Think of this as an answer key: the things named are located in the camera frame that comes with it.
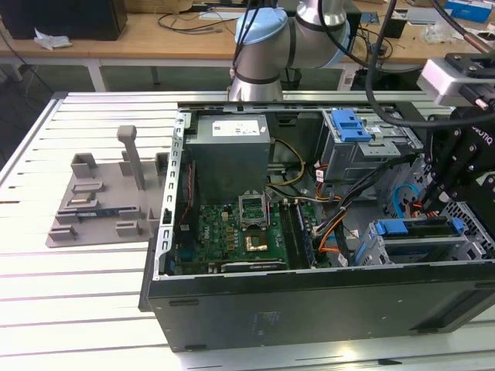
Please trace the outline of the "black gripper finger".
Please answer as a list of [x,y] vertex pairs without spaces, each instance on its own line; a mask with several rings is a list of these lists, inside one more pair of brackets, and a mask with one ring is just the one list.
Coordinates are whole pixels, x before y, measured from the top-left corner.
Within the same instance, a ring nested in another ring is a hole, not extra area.
[[449,128],[428,131],[426,163],[431,180],[422,196],[423,209],[440,209],[440,196],[449,191],[459,171],[456,152],[463,139],[463,129]]
[[494,173],[494,161],[430,161],[426,212],[441,212],[446,204],[475,199],[482,190],[478,178]]

